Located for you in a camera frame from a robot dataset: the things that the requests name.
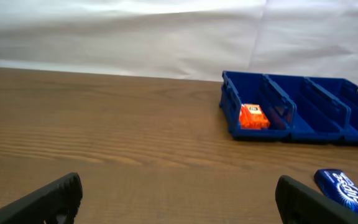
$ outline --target white fabric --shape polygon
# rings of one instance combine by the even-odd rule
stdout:
[[[0,67],[216,81],[240,70],[358,84],[358,1],[0,0]]]

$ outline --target blue bin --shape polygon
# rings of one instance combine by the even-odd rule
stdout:
[[[350,108],[344,137],[347,142],[358,142],[358,86],[343,78],[310,77],[310,80],[330,91]]]
[[[344,135],[350,109],[338,98],[305,77],[267,75],[296,105],[290,123],[296,141],[337,141]]]
[[[223,71],[222,97],[219,103],[235,139],[280,140],[290,135],[289,123],[295,105],[269,77],[256,73]],[[268,129],[242,129],[239,123],[241,104],[258,104],[270,121]]]

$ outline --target wooden table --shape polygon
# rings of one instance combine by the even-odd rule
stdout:
[[[220,83],[0,68],[0,207],[68,172],[76,223],[281,223],[287,174],[358,185],[358,147],[233,141]]]

